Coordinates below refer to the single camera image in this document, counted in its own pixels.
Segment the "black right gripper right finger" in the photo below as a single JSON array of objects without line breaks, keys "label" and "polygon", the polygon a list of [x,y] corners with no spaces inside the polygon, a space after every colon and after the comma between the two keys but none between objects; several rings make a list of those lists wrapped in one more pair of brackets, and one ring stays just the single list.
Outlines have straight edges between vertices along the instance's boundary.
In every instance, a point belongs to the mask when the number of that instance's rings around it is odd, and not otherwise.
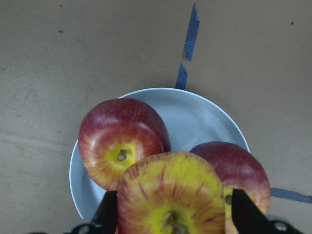
[{"label": "black right gripper right finger", "polygon": [[281,220],[268,220],[242,189],[232,192],[232,221],[240,234],[300,234]]}]

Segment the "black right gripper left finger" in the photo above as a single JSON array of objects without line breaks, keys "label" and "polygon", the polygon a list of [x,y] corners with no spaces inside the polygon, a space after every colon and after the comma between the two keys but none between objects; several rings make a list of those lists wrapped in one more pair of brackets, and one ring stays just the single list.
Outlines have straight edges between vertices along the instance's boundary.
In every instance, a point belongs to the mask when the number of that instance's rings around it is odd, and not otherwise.
[{"label": "black right gripper left finger", "polygon": [[75,226],[66,234],[114,234],[117,229],[117,192],[107,191],[92,220]]}]

